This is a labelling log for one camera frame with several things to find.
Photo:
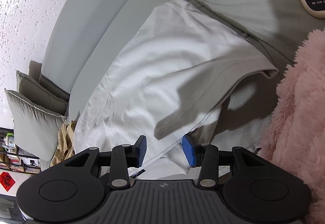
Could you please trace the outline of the pink fluffy garment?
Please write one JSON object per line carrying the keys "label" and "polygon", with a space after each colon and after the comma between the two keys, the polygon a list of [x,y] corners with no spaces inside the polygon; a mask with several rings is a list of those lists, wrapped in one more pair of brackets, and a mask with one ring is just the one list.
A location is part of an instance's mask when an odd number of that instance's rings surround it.
{"label": "pink fluffy garment", "polygon": [[302,179],[312,201],[306,223],[324,223],[324,31],[315,29],[277,85],[278,103],[261,156]]}

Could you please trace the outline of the red diamond paper decoration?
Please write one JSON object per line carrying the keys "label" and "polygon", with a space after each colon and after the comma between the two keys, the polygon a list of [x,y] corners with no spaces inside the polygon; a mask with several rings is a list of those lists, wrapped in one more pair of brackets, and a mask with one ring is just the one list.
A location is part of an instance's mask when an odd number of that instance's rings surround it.
{"label": "red diamond paper decoration", "polygon": [[8,192],[15,185],[15,180],[8,172],[2,172],[0,174],[0,184]]}

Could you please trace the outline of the grey piped cushion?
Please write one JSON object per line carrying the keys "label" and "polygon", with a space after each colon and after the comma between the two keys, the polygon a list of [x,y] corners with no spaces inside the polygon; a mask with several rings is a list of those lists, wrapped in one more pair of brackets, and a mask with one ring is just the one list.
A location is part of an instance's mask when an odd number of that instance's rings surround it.
{"label": "grey piped cushion", "polygon": [[13,117],[14,142],[38,157],[43,170],[50,166],[58,131],[66,121],[69,95],[41,74],[41,63],[31,61],[29,73],[16,71],[16,89],[4,93]]}

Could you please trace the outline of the cluttered bookshelf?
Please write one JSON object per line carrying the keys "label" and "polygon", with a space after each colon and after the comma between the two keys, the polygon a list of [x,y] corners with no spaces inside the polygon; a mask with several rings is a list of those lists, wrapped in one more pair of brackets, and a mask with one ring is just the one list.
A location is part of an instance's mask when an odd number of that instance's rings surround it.
{"label": "cluttered bookshelf", "polygon": [[1,169],[27,174],[41,172],[40,159],[19,148],[12,129],[1,128]]}

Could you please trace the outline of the grey sofa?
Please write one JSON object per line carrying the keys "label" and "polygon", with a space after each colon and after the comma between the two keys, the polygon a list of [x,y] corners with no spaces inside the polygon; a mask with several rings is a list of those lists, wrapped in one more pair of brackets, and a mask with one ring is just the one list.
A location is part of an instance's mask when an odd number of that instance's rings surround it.
{"label": "grey sofa", "polygon": [[76,153],[140,135],[148,164],[185,134],[254,149],[314,29],[300,0],[67,0],[42,75],[70,96]]}

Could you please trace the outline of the beige crumpled garment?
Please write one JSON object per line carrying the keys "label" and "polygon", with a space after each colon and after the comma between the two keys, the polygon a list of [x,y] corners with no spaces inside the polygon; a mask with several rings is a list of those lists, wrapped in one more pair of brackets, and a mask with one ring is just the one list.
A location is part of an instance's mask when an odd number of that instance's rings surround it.
{"label": "beige crumpled garment", "polygon": [[75,155],[73,138],[76,124],[76,121],[62,123],[62,126],[58,131],[57,148],[50,162],[50,167],[53,167]]}

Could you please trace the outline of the white printed t-shirt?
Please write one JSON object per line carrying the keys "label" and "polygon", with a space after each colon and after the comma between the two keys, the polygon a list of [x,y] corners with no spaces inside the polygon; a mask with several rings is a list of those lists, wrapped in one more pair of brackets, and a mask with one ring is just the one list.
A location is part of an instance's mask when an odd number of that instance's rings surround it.
{"label": "white printed t-shirt", "polygon": [[103,75],[74,131],[74,151],[146,136],[142,179],[184,177],[184,135],[210,142],[223,101],[277,68],[248,40],[185,0],[157,6]]}

